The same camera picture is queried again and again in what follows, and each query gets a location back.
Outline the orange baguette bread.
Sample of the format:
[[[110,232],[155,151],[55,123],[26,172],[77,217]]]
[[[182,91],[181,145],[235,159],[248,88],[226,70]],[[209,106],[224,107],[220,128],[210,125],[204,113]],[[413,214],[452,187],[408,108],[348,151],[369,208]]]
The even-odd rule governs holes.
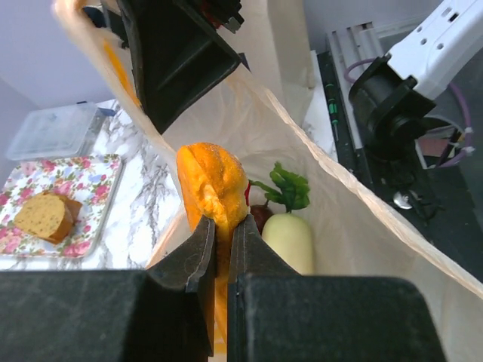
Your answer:
[[[177,175],[190,229],[195,230],[203,216],[216,224],[215,336],[226,341],[232,237],[248,215],[248,178],[237,157],[213,143],[182,146],[177,152]]]

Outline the red chili pepper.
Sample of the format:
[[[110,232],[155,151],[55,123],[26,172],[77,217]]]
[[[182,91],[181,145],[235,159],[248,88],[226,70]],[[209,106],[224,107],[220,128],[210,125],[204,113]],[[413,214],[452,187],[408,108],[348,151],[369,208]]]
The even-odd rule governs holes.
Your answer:
[[[248,185],[247,185],[247,188],[245,189],[245,202],[247,206],[250,206],[250,201],[249,201],[250,190],[251,190],[251,182],[250,180],[248,180]]]

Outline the orange plastic grocery bag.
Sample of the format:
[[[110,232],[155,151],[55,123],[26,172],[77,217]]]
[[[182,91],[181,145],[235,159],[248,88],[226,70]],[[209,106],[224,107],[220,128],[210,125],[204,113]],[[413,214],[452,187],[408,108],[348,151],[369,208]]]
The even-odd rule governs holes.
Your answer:
[[[482,359],[481,282],[314,144],[245,67],[238,67],[160,133],[134,93],[127,52],[111,31],[89,20],[82,5],[56,1],[52,8],[170,171],[176,169],[181,146],[203,141],[236,155],[252,177],[264,177],[275,161],[289,166],[311,188],[311,203],[302,216],[315,233],[316,270],[325,275],[396,276],[415,283],[429,305],[447,359]]]

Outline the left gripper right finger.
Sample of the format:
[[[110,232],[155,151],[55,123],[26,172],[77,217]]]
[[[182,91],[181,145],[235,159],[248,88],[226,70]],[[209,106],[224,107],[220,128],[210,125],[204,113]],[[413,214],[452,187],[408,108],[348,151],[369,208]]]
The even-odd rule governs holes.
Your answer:
[[[443,361],[422,293],[393,277],[303,276],[235,229],[228,284],[230,361]]]

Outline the white daikon radish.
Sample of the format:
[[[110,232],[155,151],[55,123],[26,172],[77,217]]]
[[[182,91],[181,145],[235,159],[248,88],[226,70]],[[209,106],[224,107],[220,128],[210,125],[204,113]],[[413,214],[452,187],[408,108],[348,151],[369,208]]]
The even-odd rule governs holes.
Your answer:
[[[314,245],[310,224],[294,212],[310,205],[308,180],[274,163],[269,177],[273,187],[251,180],[251,186],[264,192],[265,202],[274,215],[270,217],[261,235],[266,244],[291,268],[302,275],[315,273]]]

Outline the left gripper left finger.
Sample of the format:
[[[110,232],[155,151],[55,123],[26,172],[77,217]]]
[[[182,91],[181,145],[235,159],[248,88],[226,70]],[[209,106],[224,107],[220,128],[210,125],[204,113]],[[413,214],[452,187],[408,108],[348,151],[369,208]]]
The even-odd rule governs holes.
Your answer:
[[[4,271],[3,361],[206,361],[215,224],[147,270]]]

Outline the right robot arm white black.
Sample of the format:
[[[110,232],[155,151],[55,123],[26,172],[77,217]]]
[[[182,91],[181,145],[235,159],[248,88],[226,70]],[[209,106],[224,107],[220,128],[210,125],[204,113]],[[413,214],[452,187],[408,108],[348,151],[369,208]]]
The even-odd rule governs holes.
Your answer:
[[[159,132],[233,73],[240,56],[217,34],[243,24],[238,1],[120,1],[136,100]],[[384,158],[423,134],[421,119],[482,47],[482,3],[442,2],[378,57],[349,92],[367,144]]]

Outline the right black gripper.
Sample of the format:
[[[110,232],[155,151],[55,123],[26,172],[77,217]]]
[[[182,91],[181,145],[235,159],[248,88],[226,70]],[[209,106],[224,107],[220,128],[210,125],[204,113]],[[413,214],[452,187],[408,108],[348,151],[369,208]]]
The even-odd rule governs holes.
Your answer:
[[[119,1],[137,98],[164,133],[208,91],[233,73],[240,56],[218,34],[245,19],[240,0]]]

